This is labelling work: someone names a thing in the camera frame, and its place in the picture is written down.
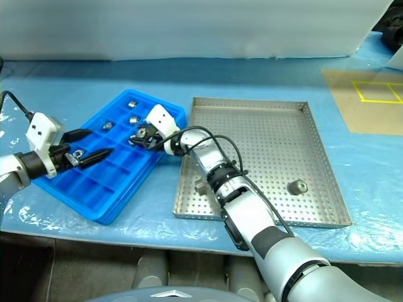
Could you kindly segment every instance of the blue plastic compartment tray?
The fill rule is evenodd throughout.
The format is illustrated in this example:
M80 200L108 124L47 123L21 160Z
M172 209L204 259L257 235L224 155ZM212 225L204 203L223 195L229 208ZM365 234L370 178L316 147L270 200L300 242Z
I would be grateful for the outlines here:
M131 101L137 103L136 107L129 107ZM111 223L163 155L128 143L128 138L137 131L136 126L144 123L156 104L161 104L180 128L186 126L183 108L138 91L123 91L83 124L82 128L91 129L93 133L70 144L71 152L84 150L84 157L101 148L114 148L109 157L90 168L74 168L53 179L41 177L34 183L85 218ZM136 125L129 123L132 116L139 117ZM103 130L107 122L113 127Z

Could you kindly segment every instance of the white foam board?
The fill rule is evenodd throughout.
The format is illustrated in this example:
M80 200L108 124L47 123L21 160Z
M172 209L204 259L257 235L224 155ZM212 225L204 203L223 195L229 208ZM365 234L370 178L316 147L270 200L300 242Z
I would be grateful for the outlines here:
M392 0L0 0L5 59L351 55Z

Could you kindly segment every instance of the blue table cover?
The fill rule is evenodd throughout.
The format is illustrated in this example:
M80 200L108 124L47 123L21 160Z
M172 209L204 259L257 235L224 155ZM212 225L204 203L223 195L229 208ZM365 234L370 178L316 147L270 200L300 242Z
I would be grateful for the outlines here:
M354 225L293 227L322 255L343 262L403 262L403 137L350 133L321 69L398 72L391 53L371 33L351 57L333 59L164 59L122 62L5 62L1 90L30 110L57 117L67 130L82 125L125 89L182 106L192 98L308 101ZM27 152L28 123L6 100L0 116L1 155ZM32 185L6 207L1 230L116 245L238 251L221 221L172 214L181 159L165 155L118 218L86 220Z

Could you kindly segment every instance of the black cable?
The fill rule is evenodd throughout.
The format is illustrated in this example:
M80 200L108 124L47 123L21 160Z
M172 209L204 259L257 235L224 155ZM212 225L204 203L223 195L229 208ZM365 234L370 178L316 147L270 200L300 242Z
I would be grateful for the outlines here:
M176 136L178 136L178 135L180 135L180 134L182 134L182 133L184 133L184 132L186 132L186 131L195 130L195 129L199 129L199 130L203 130L203 131L207 132L207 134L212 137L212 140L213 140L213 141L215 142L215 144L217 145L217 148L220 150L220 152L222 153L222 156L224 156L225 160L226 160L227 162L231 162L231 160L228 158L227 154L225 154L224 150L222 150L222 147L221 147L221 145L219 144L219 142L217 141L217 139L214 138L213 133L212 133L209 129L207 129L207 128L205 128L205 127L202 127L202 126L189 126L189 127L184 128L184 129L182 129L182 130L179 130L179 131L177 131L177 132L171 134L170 136L164 138L163 140L161 140L160 142L156 143L153 147L148 148L147 150L149 150L149 151L156 151L156 150L158 150L159 148L163 147L164 144L165 144L167 141L169 141L170 139L172 139L172 138L174 138L174 137L176 137Z
M148 150L157 150L158 148L162 147L164 145L165 142L169 141L170 139L172 139L173 137L176 137L186 131L189 130L193 130L193 129L201 129L205 132L207 132L210 136L206 137L202 140L200 140L199 142L197 142L196 144L194 144L191 148L189 148L186 152L186 154L189 154L195 147L197 147L199 144L207 141L207 140L213 140L215 142L215 144L217 145L217 148L220 150L220 152L222 153L222 155L224 156L224 158L226 159L227 162L230 162L232 164L232 166L238 170L238 168L235 166L235 164L228 158L227 154L224 152L224 150L222 149L220 143L217 141L217 138L223 138L225 140L227 140L235 149L237 156L238 156L238 161L239 161L239 172L242 174L242 176L246 179L246 181L255 189L255 191L259 194L259 196L266 202L266 204L269 206L269 208L272 210L272 212L276 215L276 217L278 218L279 222L283 225L284 229L287 231L288 234L290 234L291 236L294 236L294 233L291 231L291 228L288 226L287 222L283 219L283 217L281 217L280 213L277 211L277 209L273 206L273 204L271 203L271 201L266 197L266 195L264 195L264 192L262 192L262 190L260 190L260 188L250 179L246 176L246 171L243 170L243 163L242 163L242 156L241 153L239 151L238 146L234 143L234 141L232 141L229 137L225 136L225 135L213 135L212 132L202 126L190 126L187 127L185 129L182 129L180 131L175 132L174 134L166 137L165 139L163 139L162 141L160 141L159 143L157 143L155 146L153 146L152 148L148 149Z
M188 150L186 150L186 152L184 153L184 155L189 154L194 148L196 148L197 146L199 146L201 143L207 141L207 140L211 140L213 138L222 138L226 141L228 141L233 148L235 149L235 152L237 153L238 156L238 163L239 163L239 170L244 173L244 164L243 164L243 160L242 160L242 155L241 152L239 151L238 146L234 143L233 140L231 140L229 137L225 136L225 135L213 135L213 136L209 136L204 138L203 140L198 141L196 144L194 144L193 146L191 146Z
M22 103L17 99L17 97L11 91L8 90L4 90L0 93L0 112L3 108L4 99L6 98L6 96L9 96L14 101L14 103L21 109L21 111L24 112L25 116L28 118L29 121L32 120L33 113L28 111L24 107L24 105L22 105Z

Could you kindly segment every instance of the perforated metal tray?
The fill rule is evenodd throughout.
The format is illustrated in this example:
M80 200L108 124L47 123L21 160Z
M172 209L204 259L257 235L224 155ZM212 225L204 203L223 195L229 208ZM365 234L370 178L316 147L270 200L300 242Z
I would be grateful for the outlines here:
M351 225L308 103L195 98L190 124L235 141L249 177L290 225ZM236 159L229 144L222 146ZM185 157L173 213L179 218L220 220L215 196L199 196L194 189L200 178L195 160ZM303 179L309 191L294 196L287 184L297 179Z

